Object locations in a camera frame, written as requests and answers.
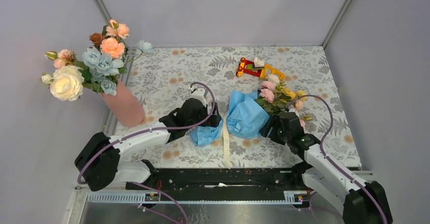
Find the cream ribbon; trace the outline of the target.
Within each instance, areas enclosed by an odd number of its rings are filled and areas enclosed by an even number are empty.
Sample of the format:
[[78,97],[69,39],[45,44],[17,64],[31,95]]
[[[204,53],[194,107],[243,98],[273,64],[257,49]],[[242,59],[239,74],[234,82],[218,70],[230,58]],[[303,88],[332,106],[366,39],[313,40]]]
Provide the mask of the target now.
[[224,155],[224,164],[225,167],[230,169],[232,167],[231,156],[230,156],[230,134],[228,132],[226,123],[223,122],[222,127],[223,134],[223,155]]

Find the blue paper bouquet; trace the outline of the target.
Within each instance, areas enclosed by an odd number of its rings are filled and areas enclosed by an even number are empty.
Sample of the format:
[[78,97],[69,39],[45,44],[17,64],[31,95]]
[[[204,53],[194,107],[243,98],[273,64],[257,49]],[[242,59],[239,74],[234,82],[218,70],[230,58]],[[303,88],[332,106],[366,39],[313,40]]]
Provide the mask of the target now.
[[244,139],[258,137],[269,117],[281,113],[290,102],[295,101],[294,109],[300,110],[307,100],[306,94],[303,90],[294,91],[279,76],[270,74],[257,91],[248,94],[233,91],[227,116],[218,126],[198,126],[192,130],[191,141],[197,146],[208,145],[224,132]]

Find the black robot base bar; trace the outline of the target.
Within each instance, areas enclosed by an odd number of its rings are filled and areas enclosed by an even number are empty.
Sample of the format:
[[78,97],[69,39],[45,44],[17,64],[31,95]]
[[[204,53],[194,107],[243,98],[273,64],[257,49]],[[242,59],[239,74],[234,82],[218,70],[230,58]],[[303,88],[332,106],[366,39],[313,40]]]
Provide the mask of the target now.
[[312,192],[295,168],[155,168],[140,185],[127,182],[126,190],[147,191],[150,188],[165,192],[203,189],[232,189]]

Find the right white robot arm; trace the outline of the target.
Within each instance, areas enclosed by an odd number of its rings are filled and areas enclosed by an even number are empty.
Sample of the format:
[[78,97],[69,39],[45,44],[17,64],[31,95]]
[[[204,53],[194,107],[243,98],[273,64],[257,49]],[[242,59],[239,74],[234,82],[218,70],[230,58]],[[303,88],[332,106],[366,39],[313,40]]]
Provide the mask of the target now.
[[288,182],[320,194],[342,215],[344,223],[392,223],[385,190],[339,163],[322,140],[305,133],[295,113],[272,115],[259,130],[263,137],[287,145],[302,161],[292,167]]

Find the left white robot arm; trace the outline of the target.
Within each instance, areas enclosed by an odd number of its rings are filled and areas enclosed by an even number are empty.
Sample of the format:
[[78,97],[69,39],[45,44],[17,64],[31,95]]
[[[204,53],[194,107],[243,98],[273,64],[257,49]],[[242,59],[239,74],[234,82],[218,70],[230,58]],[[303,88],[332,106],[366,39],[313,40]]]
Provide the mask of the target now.
[[137,182],[145,189],[157,184],[154,168],[148,160],[129,158],[153,146],[166,145],[186,135],[197,126],[214,126],[221,117],[213,92],[202,83],[192,83],[190,98],[181,107],[161,117],[144,129],[128,134],[94,134],[76,157],[78,183],[93,192],[113,183]]

